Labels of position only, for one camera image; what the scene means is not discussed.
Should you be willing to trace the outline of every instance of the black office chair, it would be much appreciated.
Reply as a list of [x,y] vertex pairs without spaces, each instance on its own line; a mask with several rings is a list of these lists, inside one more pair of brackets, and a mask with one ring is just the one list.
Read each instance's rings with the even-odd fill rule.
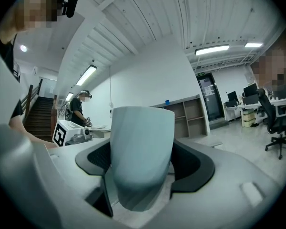
[[258,92],[259,102],[264,108],[267,114],[267,117],[268,117],[268,123],[267,123],[268,132],[270,134],[273,134],[275,132],[280,134],[279,137],[271,138],[272,143],[266,145],[265,151],[268,150],[269,146],[279,144],[280,145],[280,156],[278,157],[278,159],[281,159],[283,157],[282,156],[282,144],[286,144],[286,115],[282,117],[276,116],[276,109],[269,102],[269,99],[265,94],[265,90],[258,89],[257,92]]

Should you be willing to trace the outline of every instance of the glass door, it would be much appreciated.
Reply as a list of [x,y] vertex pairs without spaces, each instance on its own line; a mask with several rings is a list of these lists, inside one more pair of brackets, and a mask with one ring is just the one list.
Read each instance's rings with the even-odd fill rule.
[[212,75],[199,76],[197,80],[204,97],[209,121],[223,118],[225,116],[223,105]]

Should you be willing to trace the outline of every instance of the staircase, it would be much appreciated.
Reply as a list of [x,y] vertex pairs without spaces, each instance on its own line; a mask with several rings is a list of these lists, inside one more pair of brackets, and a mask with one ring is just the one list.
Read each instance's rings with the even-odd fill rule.
[[31,108],[28,117],[24,122],[27,132],[35,137],[52,142],[51,137],[51,109],[53,99],[38,97],[36,103]]

